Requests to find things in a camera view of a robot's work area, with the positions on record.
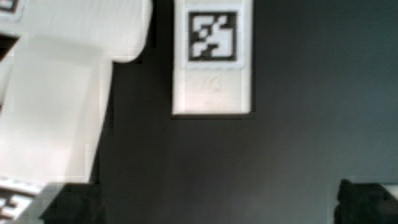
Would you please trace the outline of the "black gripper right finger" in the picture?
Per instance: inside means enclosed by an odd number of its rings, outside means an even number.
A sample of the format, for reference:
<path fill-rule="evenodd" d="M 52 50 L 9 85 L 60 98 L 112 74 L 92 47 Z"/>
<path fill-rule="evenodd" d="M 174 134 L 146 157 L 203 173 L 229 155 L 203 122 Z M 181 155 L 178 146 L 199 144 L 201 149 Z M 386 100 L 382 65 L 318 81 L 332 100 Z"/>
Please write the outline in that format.
<path fill-rule="evenodd" d="M 341 180 L 336 224 L 398 224 L 398 198 L 380 183 Z"/>

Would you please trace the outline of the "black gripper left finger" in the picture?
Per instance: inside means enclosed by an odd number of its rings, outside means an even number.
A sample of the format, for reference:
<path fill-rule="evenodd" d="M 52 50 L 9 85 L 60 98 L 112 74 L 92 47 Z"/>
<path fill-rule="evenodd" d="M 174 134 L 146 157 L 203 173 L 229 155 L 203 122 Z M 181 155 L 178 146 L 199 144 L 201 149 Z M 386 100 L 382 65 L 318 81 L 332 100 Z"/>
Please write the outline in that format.
<path fill-rule="evenodd" d="M 39 220 L 44 224 L 107 224 L 107 206 L 98 184 L 66 184 Z"/>

